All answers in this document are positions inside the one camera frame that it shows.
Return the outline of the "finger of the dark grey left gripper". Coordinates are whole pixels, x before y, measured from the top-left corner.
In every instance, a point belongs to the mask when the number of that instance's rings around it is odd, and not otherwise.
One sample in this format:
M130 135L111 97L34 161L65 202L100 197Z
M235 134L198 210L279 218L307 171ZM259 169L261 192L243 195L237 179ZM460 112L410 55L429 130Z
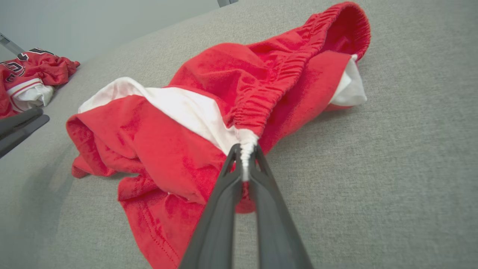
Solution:
M43 126L43 110L32 108L20 114L1 119L0 135L5 137L17 131L33 133L41 126Z
M4 157L12 149L21 144L25 139L29 138L36 130L44 126L50 117L47 115L41 115L38 118L22 124L19 127L14 127L12 131L8 131L7 134L1 135L0 140L0 158Z

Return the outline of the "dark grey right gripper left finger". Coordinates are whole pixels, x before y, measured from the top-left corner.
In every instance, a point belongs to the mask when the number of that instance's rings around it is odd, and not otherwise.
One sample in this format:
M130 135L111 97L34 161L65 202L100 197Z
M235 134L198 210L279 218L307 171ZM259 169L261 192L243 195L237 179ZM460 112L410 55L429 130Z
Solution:
M242 198L240 144L230 149L214 190L181 260L181 269L233 266L235 208Z

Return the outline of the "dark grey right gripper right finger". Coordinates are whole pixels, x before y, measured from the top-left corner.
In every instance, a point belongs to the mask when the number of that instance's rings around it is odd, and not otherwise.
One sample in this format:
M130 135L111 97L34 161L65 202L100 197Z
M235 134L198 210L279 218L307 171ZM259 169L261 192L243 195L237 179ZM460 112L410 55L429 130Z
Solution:
M249 160L260 269L311 269L312 263L259 145Z

